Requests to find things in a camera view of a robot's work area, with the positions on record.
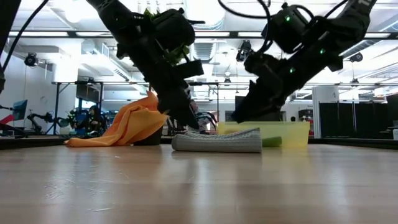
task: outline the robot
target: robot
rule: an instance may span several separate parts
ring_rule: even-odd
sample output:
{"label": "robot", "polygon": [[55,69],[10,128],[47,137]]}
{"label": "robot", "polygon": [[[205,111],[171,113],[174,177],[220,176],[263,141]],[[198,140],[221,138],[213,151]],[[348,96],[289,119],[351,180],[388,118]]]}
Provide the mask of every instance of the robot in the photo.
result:
{"label": "robot", "polygon": [[[117,0],[87,0],[97,11],[104,25],[118,44],[118,57],[128,56],[142,72],[144,80],[153,86],[159,97],[159,111],[192,128],[198,121],[189,107],[186,93],[186,74],[203,74],[200,62],[177,69],[167,63],[167,52],[195,41],[195,32],[182,10],[169,9],[152,22],[145,16],[131,12]],[[262,36],[264,45],[257,52],[250,51],[245,69],[258,76],[248,95],[232,114],[239,123],[278,110],[285,99],[317,73],[328,67],[331,71],[343,68],[343,51],[361,41],[370,24],[369,14],[376,0],[345,0],[342,12],[333,19],[313,16],[307,21],[298,8],[282,5],[269,18]],[[276,59],[264,52],[275,42],[289,59]]]}

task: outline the orange towel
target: orange towel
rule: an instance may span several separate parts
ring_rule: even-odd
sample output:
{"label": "orange towel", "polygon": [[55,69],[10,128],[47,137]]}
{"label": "orange towel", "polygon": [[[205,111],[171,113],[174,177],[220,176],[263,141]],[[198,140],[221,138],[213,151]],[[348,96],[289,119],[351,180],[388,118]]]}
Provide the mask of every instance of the orange towel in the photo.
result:
{"label": "orange towel", "polygon": [[167,115],[157,111],[157,98],[148,91],[148,97],[123,106],[112,126],[98,138],[71,138],[65,144],[72,147],[123,146],[148,138],[162,127]]}

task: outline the person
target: person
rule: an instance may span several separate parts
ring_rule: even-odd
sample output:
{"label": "person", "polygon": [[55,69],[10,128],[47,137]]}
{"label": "person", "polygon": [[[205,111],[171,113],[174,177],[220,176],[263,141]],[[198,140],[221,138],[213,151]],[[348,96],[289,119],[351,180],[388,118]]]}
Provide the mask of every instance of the person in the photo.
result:
{"label": "person", "polygon": [[87,131],[100,131],[104,121],[100,113],[100,109],[97,106],[92,106],[88,110],[88,114],[86,115],[83,122],[79,125],[75,126],[75,129],[86,129]]}
{"label": "person", "polygon": [[209,134],[206,131],[207,124],[209,124],[209,123],[211,123],[216,128],[216,118],[213,114],[200,109],[199,106],[196,104],[195,100],[191,100],[190,106],[192,108],[192,111],[195,113],[195,116],[197,117],[198,124],[199,124],[199,129],[192,130],[192,131],[198,131],[199,134]]}

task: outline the folded gray towel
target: folded gray towel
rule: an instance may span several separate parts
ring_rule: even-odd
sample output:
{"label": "folded gray towel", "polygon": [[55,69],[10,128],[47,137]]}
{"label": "folded gray towel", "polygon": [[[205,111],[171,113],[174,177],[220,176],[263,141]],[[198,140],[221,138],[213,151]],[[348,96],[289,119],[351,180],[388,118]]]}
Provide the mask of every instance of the folded gray towel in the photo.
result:
{"label": "folded gray towel", "polygon": [[259,128],[221,135],[188,132],[174,136],[172,147],[176,151],[260,153],[262,140]]}

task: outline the translucent yellow container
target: translucent yellow container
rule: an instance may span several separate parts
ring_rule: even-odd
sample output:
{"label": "translucent yellow container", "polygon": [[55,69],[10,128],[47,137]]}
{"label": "translucent yellow container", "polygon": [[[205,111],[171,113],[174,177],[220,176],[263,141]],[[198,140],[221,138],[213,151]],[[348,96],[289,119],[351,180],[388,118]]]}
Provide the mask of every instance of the translucent yellow container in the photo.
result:
{"label": "translucent yellow container", "polygon": [[263,139],[281,137],[282,144],[280,146],[282,148],[302,148],[308,145],[309,122],[253,121],[241,124],[219,122],[217,133],[230,134],[252,128],[260,128]]}

